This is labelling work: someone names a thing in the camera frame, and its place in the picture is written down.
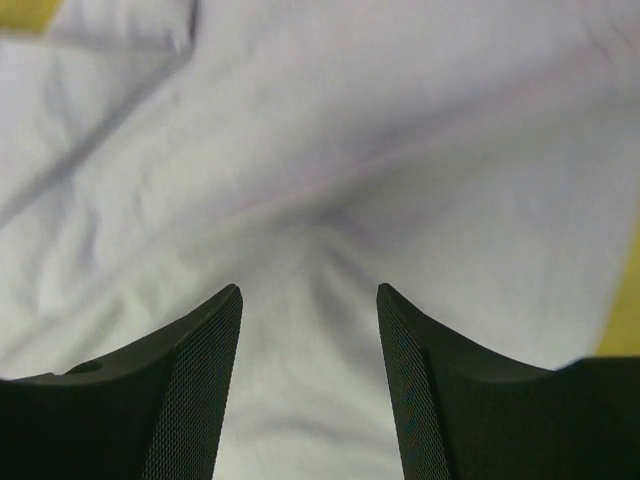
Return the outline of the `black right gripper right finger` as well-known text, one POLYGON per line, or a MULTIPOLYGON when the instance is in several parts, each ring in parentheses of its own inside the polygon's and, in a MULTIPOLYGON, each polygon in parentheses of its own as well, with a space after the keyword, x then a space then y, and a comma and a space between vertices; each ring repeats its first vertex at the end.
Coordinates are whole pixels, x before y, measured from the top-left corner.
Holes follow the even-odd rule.
POLYGON ((408 479, 635 479, 639 360, 557 370, 494 352, 378 288, 378 325, 408 479))

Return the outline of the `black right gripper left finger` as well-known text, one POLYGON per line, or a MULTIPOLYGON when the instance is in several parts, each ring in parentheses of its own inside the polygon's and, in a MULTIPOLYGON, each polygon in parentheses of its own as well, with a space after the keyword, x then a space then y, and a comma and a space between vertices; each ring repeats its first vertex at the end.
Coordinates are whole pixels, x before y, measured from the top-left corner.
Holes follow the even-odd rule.
POLYGON ((243 299, 228 285, 184 317, 63 374, 1 384, 5 479, 209 479, 243 299))

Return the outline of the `purple t shirt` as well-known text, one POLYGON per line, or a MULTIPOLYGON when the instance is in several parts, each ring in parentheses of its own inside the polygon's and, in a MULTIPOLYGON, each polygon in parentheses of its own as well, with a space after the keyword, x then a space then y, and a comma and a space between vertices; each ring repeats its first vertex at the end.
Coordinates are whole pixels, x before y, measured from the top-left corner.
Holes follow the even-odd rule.
POLYGON ((635 1, 65 1, 1 32, 1 384, 228 285, 209 479, 408 479, 387 284, 546 370, 602 352, 639 216, 635 1))

